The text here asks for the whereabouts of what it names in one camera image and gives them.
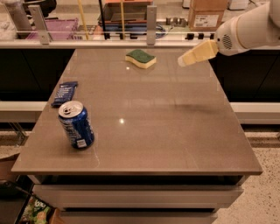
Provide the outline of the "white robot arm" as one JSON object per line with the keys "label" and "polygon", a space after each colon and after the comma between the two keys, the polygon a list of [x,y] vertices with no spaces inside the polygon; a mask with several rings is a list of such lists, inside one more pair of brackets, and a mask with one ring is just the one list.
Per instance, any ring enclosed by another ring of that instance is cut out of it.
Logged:
{"label": "white robot arm", "polygon": [[214,39],[196,45],[178,57],[181,67],[210,60],[217,53],[226,56],[244,53],[262,46],[280,45],[280,0],[267,3],[232,17],[215,32]]}

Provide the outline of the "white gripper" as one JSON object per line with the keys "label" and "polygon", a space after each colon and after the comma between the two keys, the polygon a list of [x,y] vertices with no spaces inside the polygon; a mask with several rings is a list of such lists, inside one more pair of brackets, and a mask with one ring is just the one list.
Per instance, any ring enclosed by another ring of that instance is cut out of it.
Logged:
{"label": "white gripper", "polygon": [[210,60],[218,52],[226,56],[241,53],[243,47],[237,36],[238,19],[238,17],[233,17],[223,23],[214,35],[216,42],[212,39],[201,42],[178,57],[178,64],[181,67],[190,66],[197,62]]}

